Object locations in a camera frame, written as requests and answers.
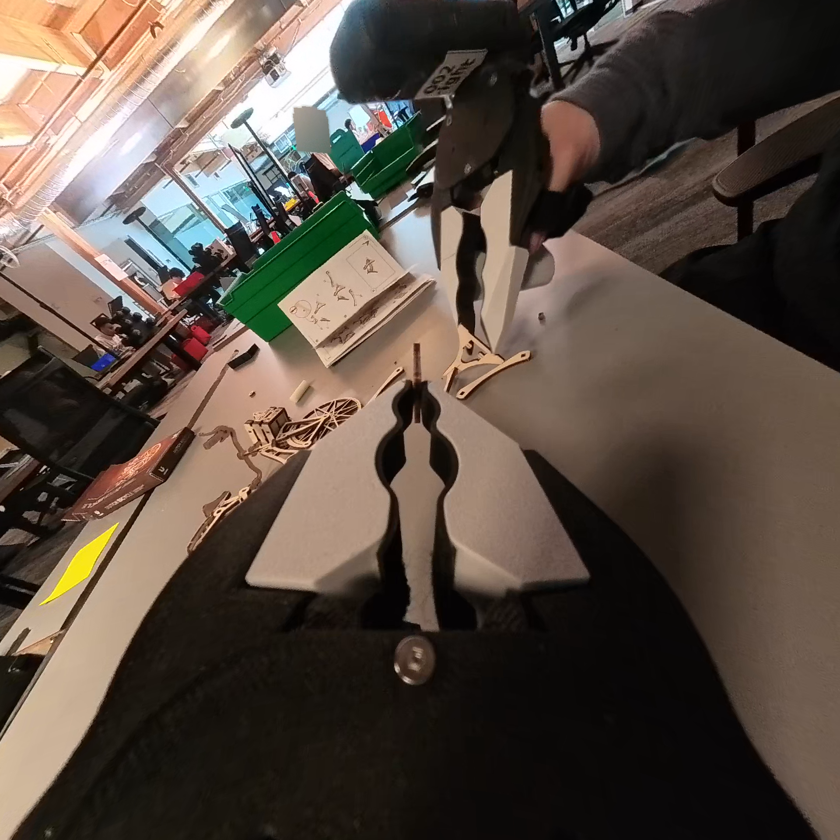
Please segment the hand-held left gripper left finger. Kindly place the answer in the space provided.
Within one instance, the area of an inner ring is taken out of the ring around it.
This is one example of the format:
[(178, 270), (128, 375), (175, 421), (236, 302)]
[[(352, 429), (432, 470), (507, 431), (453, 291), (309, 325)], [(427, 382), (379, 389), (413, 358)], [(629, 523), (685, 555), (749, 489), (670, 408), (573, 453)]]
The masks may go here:
[(392, 483), (414, 393), (396, 383), (318, 442), (246, 574), (261, 589), (407, 593)]

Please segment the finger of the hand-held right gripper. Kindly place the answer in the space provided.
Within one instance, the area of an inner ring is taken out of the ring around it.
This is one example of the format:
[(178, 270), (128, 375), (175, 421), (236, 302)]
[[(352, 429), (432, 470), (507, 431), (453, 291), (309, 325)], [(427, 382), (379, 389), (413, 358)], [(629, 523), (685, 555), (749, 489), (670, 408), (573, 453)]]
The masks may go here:
[(457, 324), (474, 332), (484, 299), (487, 237), (480, 210), (447, 207), (439, 218), (440, 285)]
[(544, 246), (531, 255), (527, 248), (511, 243), (512, 184), (511, 171), (499, 175), (480, 206), (480, 226), (486, 238), (480, 323), (493, 350), (499, 349), (522, 288), (547, 286), (555, 272), (553, 255)]

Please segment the triangular wooden frame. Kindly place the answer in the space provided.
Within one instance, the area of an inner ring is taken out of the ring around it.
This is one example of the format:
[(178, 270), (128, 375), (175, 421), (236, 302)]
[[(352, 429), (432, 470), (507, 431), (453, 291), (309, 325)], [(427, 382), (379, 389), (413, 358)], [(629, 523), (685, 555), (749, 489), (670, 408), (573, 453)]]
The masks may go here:
[(493, 378), (529, 362), (528, 350), (504, 358), (495, 353), (463, 324), (458, 325), (458, 352), (443, 377), (446, 393), (464, 401)]

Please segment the person's right forearm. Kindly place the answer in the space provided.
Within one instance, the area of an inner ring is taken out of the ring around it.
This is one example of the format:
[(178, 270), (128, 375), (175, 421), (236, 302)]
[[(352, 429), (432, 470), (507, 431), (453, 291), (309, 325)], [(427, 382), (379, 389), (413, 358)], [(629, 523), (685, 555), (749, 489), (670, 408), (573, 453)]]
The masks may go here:
[(665, 2), (556, 94), (601, 138), (584, 182), (838, 91), (839, 2)]

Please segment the wooden bicycle model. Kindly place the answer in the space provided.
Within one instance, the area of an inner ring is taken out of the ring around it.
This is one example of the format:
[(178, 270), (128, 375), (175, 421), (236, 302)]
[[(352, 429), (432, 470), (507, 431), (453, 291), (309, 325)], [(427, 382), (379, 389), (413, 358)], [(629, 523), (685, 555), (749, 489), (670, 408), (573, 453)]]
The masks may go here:
[(347, 422), (363, 407), (352, 397), (342, 397), (316, 406), (303, 418), (292, 420), (283, 407), (271, 407), (255, 413), (245, 422), (248, 441), (242, 444), (231, 426), (218, 425), (199, 433), (205, 449), (222, 443), (234, 447), (237, 460), (252, 473), (250, 482), (237, 492), (227, 490), (203, 507), (204, 520), (186, 547), (187, 555), (193, 554), (216, 526), (239, 508), (262, 484), (264, 471), (257, 463), (263, 458), (276, 466), (284, 466), (297, 454), (308, 452), (333, 430)]

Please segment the person's right hand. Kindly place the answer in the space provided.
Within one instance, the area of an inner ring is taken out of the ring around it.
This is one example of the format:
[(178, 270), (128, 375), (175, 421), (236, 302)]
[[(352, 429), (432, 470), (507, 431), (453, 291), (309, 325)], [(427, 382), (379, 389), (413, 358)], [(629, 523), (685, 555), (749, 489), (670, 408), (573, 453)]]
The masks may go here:
[(566, 100), (552, 100), (541, 110), (542, 133), (549, 143), (547, 190), (563, 193), (583, 182), (595, 166), (601, 138), (590, 113)]

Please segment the green plastic bin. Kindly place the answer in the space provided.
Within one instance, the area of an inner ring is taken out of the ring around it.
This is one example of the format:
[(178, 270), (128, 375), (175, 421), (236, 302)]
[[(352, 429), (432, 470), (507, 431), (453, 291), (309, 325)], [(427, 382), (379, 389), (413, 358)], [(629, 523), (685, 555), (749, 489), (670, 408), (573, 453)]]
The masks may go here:
[(330, 135), (329, 157), (363, 193), (378, 201), (404, 183), (408, 165), (424, 147), (423, 134), (419, 112), (366, 152), (351, 132), (337, 129)]
[(264, 341), (272, 341), (291, 326), (279, 308), (289, 292), (363, 232), (380, 236), (376, 212), (342, 192), (259, 257), (251, 270), (236, 279), (218, 304)]

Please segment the instruction booklet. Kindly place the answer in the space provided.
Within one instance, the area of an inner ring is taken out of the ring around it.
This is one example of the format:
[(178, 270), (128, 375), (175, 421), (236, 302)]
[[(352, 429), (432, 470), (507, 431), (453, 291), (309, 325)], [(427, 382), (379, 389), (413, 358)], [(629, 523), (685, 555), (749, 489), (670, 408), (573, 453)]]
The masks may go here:
[(278, 309), (330, 368), (434, 284), (362, 233), (288, 292)]

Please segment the curved wooden strip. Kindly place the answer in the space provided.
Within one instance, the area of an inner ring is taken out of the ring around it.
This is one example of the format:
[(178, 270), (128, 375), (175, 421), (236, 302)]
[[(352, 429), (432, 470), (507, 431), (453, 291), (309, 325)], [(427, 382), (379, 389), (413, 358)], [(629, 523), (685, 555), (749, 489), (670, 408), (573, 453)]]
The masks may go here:
[(402, 366), (397, 366), (395, 369), (388, 375), (385, 381), (379, 386), (379, 388), (374, 392), (371, 398), (368, 400), (366, 405), (370, 405), (376, 400), (378, 397), (383, 395), (387, 392), (390, 388), (392, 388), (395, 384), (401, 384), (406, 379), (406, 371)]

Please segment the dark brown cardboard box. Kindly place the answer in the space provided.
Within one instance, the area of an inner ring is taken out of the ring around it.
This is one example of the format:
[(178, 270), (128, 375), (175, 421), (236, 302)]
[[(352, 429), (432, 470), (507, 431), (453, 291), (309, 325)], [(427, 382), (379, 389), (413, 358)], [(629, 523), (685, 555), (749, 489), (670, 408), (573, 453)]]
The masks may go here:
[(104, 518), (164, 484), (192, 445), (195, 433), (184, 427), (130, 461), (104, 470), (62, 516), (63, 522)]

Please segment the yellow sticky note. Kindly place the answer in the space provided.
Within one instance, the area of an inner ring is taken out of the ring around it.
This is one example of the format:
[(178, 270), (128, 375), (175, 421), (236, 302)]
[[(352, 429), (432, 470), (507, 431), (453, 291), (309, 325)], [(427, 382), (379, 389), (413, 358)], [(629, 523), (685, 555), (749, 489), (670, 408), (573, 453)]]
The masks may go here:
[(119, 523), (117, 522), (76, 551), (52, 591), (39, 605), (43, 606), (53, 602), (75, 586), (86, 581), (118, 528)]

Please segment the dark wooden desk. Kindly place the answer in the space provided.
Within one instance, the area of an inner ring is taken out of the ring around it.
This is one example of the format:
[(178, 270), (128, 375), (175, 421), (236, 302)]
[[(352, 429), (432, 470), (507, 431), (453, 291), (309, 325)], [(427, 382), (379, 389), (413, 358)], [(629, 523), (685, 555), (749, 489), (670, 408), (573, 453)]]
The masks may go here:
[(183, 349), (178, 341), (178, 336), (175, 334), (185, 317), (186, 312), (184, 311), (163, 316), (161, 323), (152, 332), (149, 339), (107, 371), (98, 380), (97, 388), (109, 394), (118, 392), (126, 382), (142, 372), (144, 366), (150, 362), (152, 353), (162, 345), (169, 349), (176, 358), (182, 360), (189, 371), (197, 371), (201, 367), (201, 362)]

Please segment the black floor lamp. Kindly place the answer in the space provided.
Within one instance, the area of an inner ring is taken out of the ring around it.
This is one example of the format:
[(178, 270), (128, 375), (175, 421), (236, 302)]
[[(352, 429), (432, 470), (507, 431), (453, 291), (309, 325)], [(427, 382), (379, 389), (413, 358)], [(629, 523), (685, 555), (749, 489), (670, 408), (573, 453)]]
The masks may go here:
[(138, 206), (127, 214), (122, 223), (132, 230), (141, 228), (145, 231), (146, 239), (148, 240), (146, 244), (143, 245), (137, 239), (136, 234), (127, 235), (125, 242), (134, 254), (150, 269), (150, 278), (154, 279), (163, 299), (169, 300), (165, 291), (165, 284), (171, 279), (171, 265), (166, 261), (165, 256), (169, 255), (172, 257), (173, 252), (169, 249), (169, 245), (162, 237), (160, 231), (152, 223), (144, 220), (144, 214), (145, 207)]
[[(271, 162), (270, 154), (266, 143), (259, 137), (256, 130), (250, 124), (250, 118), (253, 115), (253, 109), (247, 108), (246, 110), (242, 111), (233, 121), (232, 121), (232, 128), (234, 130), (238, 130), (241, 128), (245, 128), (250, 136), (253, 138), (256, 145), (259, 147), (262, 156), (265, 156), (269, 162)], [(239, 157), (242, 159), (243, 165), (245, 166), (248, 178), (251, 181), (251, 185), (256, 189), (259, 200), (266, 206), (267, 211), (272, 216), (272, 218), (277, 221), (277, 203), (273, 197), (273, 193), (271, 192), (271, 180), (265, 180), (262, 178), (261, 170), (256, 165), (258, 162), (255, 158), (254, 161), (249, 161), (247, 159), (247, 155), (245, 154), (245, 149), (241, 149), (239, 151)]]

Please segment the black mesh office chair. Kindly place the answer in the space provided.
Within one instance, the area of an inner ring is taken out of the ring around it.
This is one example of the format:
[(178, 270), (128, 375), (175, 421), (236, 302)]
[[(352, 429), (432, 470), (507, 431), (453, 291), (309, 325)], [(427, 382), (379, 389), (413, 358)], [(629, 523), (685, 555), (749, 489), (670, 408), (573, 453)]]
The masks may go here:
[(158, 425), (46, 350), (1, 379), (2, 437), (45, 467), (35, 486), (61, 508), (140, 453)]

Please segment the person's dark clothing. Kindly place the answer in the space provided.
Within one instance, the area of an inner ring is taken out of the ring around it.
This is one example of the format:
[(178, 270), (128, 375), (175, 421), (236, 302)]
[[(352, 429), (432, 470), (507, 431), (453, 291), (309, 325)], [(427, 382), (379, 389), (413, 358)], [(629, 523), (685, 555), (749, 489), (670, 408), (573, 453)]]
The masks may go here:
[(839, 371), (839, 176), (824, 167), (782, 218), (696, 250), (660, 276)]

